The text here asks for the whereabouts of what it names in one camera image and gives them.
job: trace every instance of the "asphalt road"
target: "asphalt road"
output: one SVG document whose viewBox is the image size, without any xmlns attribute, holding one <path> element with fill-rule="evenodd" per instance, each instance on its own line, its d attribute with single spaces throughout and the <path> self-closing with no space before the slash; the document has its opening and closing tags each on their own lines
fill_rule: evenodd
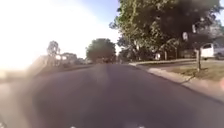
<svg viewBox="0 0 224 128">
<path fill-rule="evenodd" d="M 223 128 L 224 104 L 126 65 L 0 85 L 8 128 Z"/>
</svg>

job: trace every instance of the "utility pole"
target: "utility pole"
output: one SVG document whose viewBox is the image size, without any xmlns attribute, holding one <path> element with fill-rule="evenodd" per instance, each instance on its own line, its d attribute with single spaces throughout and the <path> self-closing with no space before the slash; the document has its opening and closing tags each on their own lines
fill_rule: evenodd
<svg viewBox="0 0 224 128">
<path fill-rule="evenodd" d="M 192 32 L 194 34 L 197 33 L 197 29 L 196 29 L 195 24 L 192 25 Z M 195 49 L 196 49 L 195 51 L 196 51 L 197 71 L 199 72 L 199 71 L 201 71 L 201 47 L 200 46 L 197 47 L 197 45 L 196 45 Z"/>
</svg>

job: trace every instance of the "car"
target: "car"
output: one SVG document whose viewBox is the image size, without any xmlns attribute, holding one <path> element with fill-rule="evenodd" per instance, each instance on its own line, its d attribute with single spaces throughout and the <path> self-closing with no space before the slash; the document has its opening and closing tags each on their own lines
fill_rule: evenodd
<svg viewBox="0 0 224 128">
<path fill-rule="evenodd" d="M 213 43 L 206 43 L 201 47 L 201 57 L 204 60 L 214 58 L 220 60 L 224 57 L 224 41 L 215 40 Z"/>
</svg>

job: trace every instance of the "tree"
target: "tree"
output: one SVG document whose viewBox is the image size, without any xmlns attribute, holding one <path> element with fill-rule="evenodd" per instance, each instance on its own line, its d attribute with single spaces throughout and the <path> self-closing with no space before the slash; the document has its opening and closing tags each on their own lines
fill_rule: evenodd
<svg viewBox="0 0 224 128">
<path fill-rule="evenodd" d="M 214 13 L 222 9 L 219 0 L 119 2 L 119 16 L 115 17 L 110 26 L 118 28 L 124 37 L 143 46 L 150 46 L 154 51 L 170 49 L 170 43 L 175 41 L 169 40 L 182 40 L 183 32 L 192 33 L 192 25 L 195 25 L 196 29 L 211 25 L 215 19 Z"/>
<path fill-rule="evenodd" d="M 116 58 L 115 53 L 115 44 L 104 38 L 93 40 L 86 50 L 87 58 L 93 62 L 96 62 L 98 59 L 114 61 Z"/>
<path fill-rule="evenodd" d="M 47 48 L 48 53 L 48 65 L 55 66 L 56 65 L 56 55 L 60 53 L 59 45 L 56 41 L 51 41 Z"/>
</svg>

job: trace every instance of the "bright sky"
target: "bright sky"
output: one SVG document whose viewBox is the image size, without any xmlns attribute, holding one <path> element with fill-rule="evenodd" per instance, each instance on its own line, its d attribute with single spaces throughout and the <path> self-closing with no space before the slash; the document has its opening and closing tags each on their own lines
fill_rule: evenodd
<svg viewBox="0 0 224 128">
<path fill-rule="evenodd" d="M 52 40 L 62 52 L 83 58 L 95 38 L 116 42 L 119 34 L 108 24 L 116 15 L 117 1 L 0 0 L 0 69 L 25 69 L 46 53 Z"/>
</svg>

